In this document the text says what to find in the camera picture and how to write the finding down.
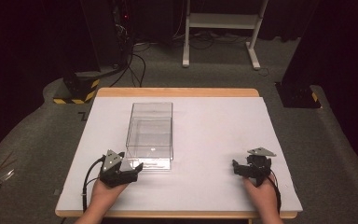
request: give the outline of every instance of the clear acrylic container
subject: clear acrylic container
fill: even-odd
[[[127,135],[127,155],[132,167],[171,170],[172,103],[134,103]]]

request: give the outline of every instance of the hand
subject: hand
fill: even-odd
[[[118,195],[129,184],[119,185],[114,188],[107,187],[100,179],[97,179],[92,188],[91,202],[83,216],[76,221],[80,223],[101,223],[106,212],[113,206]]]
[[[277,196],[272,183],[265,178],[259,187],[255,187],[249,178],[243,177],[242,180],[263,223],[283,223],[278,213]]]

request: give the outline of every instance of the white metal stand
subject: white metal stand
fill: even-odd
[[[262,0],[260,11],[256,15],[235,15],[235,14],[211,14],[211,13],[191,13],[190,0],[187,0],[186,13],[186,33],[185,45],[183,50],[183,67],[190,66],[190,46],[189,33],[190,27],[202,28],[225,28],[225,29],[246,29],[254,30],[251,42],[246,42],[246,49],[252,61],[254,70],[260,69],[260,63],[255,55],[255,41],[257,40],[258,31],[263,21],[264,12],[266,11],[269,0]]]

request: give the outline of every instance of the wooden table edge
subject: wooden table edge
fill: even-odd
[[[58,217],[81,217],[82,211],[58,211]],[[281,218],[291,219],[298,212],[281,212]],[[257,212],[203,212],[203,211],[108,211],[105,217],[120,218],[216,218],[216,219],[247,219],[260,218]]]
[[[239,88],[100,88],[97,97],[259,97],[256,89]]]

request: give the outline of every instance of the table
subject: table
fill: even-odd
[[[255,55],[255,41],[264,18],[264,12],[269,0],[262,0],[261,8],[255,15],[236,15],[236,14],[216,14],[216,13],[191,13],[190,0],[187,0],[186,8],[186,30],[185,44],[183,49],[183,67],[190,66],[190,27],[202,28],[223,28],[223,29],[245,29],[253,30],[252,40],[246,42],[246,49],[252,61],[254,70],[261,68]]]
[[[86,172],[107,149],[125,151],[132,103],[173,102],[173,161],[168,172],[142,171],[107,217],[255,218],[231,161],[246,150],[277,154],[272,170],[282,194],[283,218],[302,211],[266,105],[253,89],[101,88],[57,203],[60,217],[82,215]],[[94,168],[89,179],[98,175]],[[88,188],[88,202],[92,186]]]

